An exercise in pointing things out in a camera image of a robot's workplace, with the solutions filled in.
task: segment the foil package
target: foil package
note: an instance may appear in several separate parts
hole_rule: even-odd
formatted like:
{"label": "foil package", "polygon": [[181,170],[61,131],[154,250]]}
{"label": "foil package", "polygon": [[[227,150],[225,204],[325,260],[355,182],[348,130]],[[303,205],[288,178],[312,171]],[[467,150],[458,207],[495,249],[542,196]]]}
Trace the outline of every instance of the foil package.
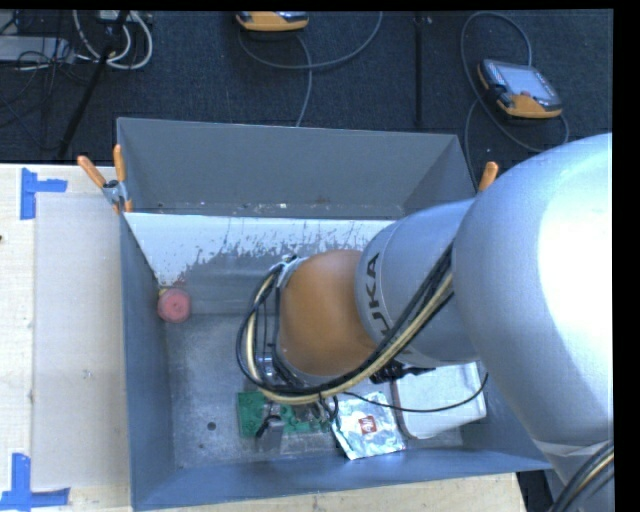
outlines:
{"label": "foil package", "polygon": [[[369,393],[364,398],[388,404],[381,391]],[[338,417],[332,430],[351,460],[406,449],[393,411],[359,398],[340,401]]]}

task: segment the gray metal container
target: gray metal container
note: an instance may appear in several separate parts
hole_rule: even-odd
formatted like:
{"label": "gray metal container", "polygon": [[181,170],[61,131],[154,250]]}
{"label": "gray metal container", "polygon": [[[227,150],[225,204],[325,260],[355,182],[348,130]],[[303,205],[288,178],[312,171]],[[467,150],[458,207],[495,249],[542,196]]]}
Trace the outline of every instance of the gray metal container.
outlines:
{"label": "gray metal container", "polygon": [[[485,419],[402,452],[349,461],[314,434],[258,453],[239,436],[251,387],[234,343],[258,280],[286,254],[362,249],[473,197],[455,136],[124,118],[117,137],[135,207],[120,221],[135,510],[550,467],[491,379]],[[168,285],[193,299],[182,324],[156,313]]]}

